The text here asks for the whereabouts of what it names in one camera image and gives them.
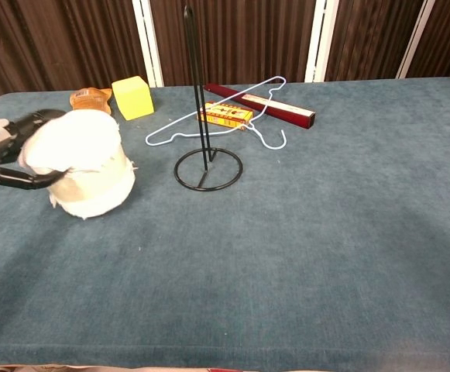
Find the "brown curtain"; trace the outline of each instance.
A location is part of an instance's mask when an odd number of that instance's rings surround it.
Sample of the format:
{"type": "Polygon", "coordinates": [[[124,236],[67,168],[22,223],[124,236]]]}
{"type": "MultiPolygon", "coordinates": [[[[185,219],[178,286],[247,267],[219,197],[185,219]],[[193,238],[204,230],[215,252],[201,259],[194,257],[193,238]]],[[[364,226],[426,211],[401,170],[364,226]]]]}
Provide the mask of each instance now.
{"type": "Polygon", "coordinates": [[[423,0],[340,0],[326,81],[395,78],[423,0]]]}
{"type": "Polygon", "coordinates": [[[0,0],[0,95],[146,78],[130,0],[0,0]]]}
{"type": "Polygon", "coordinates": [[[254,83],[277,74],[304,81],[315,0],[152,0],[165,85],[191,84],[186,3],[196,16],[206,82],[254,83]]]}
{"type": "Polygon", "coordinates": [[[436,0],[416,53],[408,78],[450,76],[450,0],[436,0]]]}

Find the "yellow box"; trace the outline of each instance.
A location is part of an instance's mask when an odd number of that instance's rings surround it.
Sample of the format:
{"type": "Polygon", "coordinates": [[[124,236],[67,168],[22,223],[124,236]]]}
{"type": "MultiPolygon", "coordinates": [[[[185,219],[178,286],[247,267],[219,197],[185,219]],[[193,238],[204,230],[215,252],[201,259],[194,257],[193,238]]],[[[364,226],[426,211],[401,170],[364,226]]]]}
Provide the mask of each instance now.
{"type": "MultiPolygon", "coordinates": [[[[211,124],[236,128],[242,124],[248,124],[249,120],[254,115],[254,111],[249,108],[227,105],[225,103],[221,103],[213,108],[210,108],[213,104],[214,102],[206,102],[205,106],[206,118],[211,124]]],[[[245,126],[240,128],[240,130],[246,130],[245,126]]]]}
{"type": "Polygon", "coordinates": [[[154,112],[149,85],[140,76],[115,81],[112,83],[112,88],[119,111],[125,120],[154,112]]]}

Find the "white cloth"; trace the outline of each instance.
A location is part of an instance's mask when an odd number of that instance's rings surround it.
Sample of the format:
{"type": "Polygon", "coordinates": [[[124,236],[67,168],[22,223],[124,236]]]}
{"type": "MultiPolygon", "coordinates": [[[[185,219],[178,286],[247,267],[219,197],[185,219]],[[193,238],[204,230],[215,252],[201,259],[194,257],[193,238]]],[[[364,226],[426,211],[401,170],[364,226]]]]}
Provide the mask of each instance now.
{"type": "Polygon", "coordinates": [[[50,120],[28,139],[19,163],[38,174],[66,171],[49,187],[53,206],[83,219],[122,204],[135,182],[116,121],[98,110],[73,110],[50,120]]]}

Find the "white wire hanger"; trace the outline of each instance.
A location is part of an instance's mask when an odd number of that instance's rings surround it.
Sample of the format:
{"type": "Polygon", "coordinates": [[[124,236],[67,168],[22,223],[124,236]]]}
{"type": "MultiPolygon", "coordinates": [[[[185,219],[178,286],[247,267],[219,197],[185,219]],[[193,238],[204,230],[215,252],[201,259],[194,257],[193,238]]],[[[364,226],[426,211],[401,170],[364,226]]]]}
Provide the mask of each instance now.
{"type": "MultiPolygon", "coordinates": [[[[274,91],[279,91],[279,90],[280,90],[281,88],[283,88],[283,86],[287,83],[287,80],[286,80],[283,76],[274,76],[274,77],[270,77],[269,79],[267,79],[267,80],[265,80],[265,81],[262,81],[262,82],[260,82],[260,83],[258,83],[258,84],[256,84],[256,85],[253,85],[253,86],[250,87],[250,88],[244,89],[243,91],[239,91],[238,93],[235,93],[234,95],[230,95],[229,97],[224,98],[224,99],[222,99],[222,100],[219,101],[219,102],[213,103],[212,105],[210,105],[210,106],[208,107],[208,109],[211,109],[211,108],[215,107],[216,105],[219,105],[220,103],[229,101],[229,100],[231,100],[231,99],[234,98],[234,97],[237,97],[237,96],[239,96],[239,95],[242,95],[243,93],[246,93],[247,91],[251,91],[251,90],[253,90],[253,89],[257,88],[257,87],[260,87],[261,85],[264,85],[264,84],[269,83],[270,81],[273,81],[273,80],[276,80],[276,79],[280,79],[283,83],[281,83],[281,85],[280,85],[279,87],[271,88],[271,89],[268,91],[268,92],[270,93],[270,96],[268,97],[268,100],[267,100],[266,104],[264,105],[263,110],[261,111],[260,114],[258,114],[258,116],[256,116],[255,118],[250,119],[250,120],[249,120],[249,124],[241,124],[240,126],[237,126],[237,127],[233,128],[233,129],[223,130],[223,131],[219,131],[219,132],[210,132],[210,133],[209,133],[209,136],[220,136],[220,135],[223,135],[223,134],[228,134],[228,133],[231,133],[231,132],[235,132],[237,129],[240,129],[240,128],[242,128],[242,127],[246,127],[248,130],[252,130],[252,131],[259,137],[259,139],[261,140],[261,142],[263,143],[263,145],[265,146],[265,148],[270,149],[270,150],[280,150],[280,149],[283,149],[283,148],[285,147],[285,145],[287,145],[287,138],[285,137],[285,132],[284,132],[283,130],[281,130],[281,136],[283,137],[283,144],[281,144],[280,146],[270,146],[270,145],[268,145],[268,144],[266,143],[266,141],[264,141],[263,135],[262,135],[261,132],[254,126],[254,123],[253,123],[253,122],[256,121],[258,118],[260,118],[260,117],[264,114],[264,112],[266,111],[268,105],[269,105],[270,102],[271,102],[271,98],[273,98],[273,92],[274,92],[274,91]]],[[[187,114],[187,115],[185,115],[185,116],[182,116],[181,118],[175,120],[174,122],[171,122],[170,124],[167,124],[167,125],[165,125],[164,127],[159,128],[158,130],[156,130],[156,131],[150,133],[150,134],[146,137],[146,143],[147,143],[147,145],[149,145],[149,146],[160,146],[160,145],[165,145],[165,144],[167,144],[167,143],[173,142],[173,140],[174,140],[175,138],[177,138],[177,137],[185,137],[185,138],[199,137],[199,136],[201,135],[200,133],[193,133],[193,134],[174,133],[174,134],[171,136],[171,138],[170,138],[170,139],[167,139],[166,141],[161,141],[161,142],[158,142],[158,143],[151,143],[151,142],[149,141],[149,138],[150,138],[150,137],[155,136],[157,133],[161,133],[162,131],[164,131],[164,130],[170,128],[171,126],[174,126],[175,124],[177,124],[177,123],[179,123],[179,122],[181,122],[181,121],[183,121],[183,120],[185,120],[185,119],[187,119],[187,118],[190,118],[191,116],[194,116],[194,115],[196,115],[196,114],[197,114],[197,111],[191,112],[190,114],[187,114]]]]}

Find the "yellow foam cube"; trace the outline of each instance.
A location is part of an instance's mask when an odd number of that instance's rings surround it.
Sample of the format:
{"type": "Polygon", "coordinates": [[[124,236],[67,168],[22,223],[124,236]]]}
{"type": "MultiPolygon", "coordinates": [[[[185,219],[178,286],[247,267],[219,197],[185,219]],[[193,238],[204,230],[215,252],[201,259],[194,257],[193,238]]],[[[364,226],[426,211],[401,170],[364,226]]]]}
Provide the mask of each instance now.
{"type": "Polygon", "coordinates": [[[122,112],[125,120],[154,112],[149,85],[140,76],[115,81],[112,83],[112,88],[119,111],[122,112]]]}

